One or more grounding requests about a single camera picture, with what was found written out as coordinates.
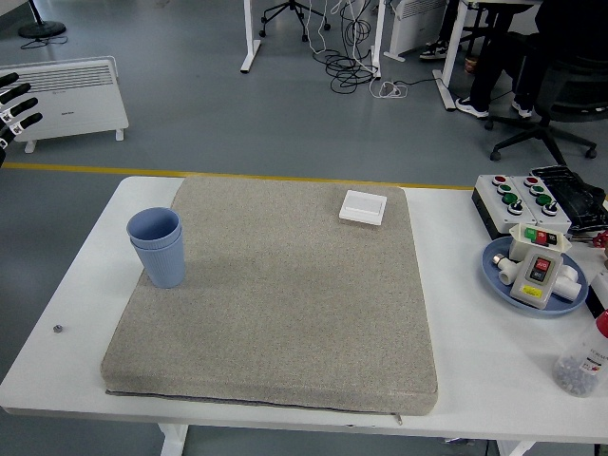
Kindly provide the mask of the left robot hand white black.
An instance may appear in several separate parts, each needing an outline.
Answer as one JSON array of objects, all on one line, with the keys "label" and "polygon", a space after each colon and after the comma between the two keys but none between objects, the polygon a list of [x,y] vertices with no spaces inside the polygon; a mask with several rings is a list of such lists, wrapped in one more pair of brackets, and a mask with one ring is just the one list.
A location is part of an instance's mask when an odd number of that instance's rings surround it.
[{"label": "left robot hand white black", "polygon": [[29,83],[21,83],[7,89],[7,86],[16,84],[18,80],[17,72],[11,72],[1,77],[1,164],[4,164],[6,159],[6,149],[16,137],[43,119],[40,112],[34,111],[38,105],[36,97],[30,97],[19,103],[15,102],[17,98],[26,95],[31,89]]}]

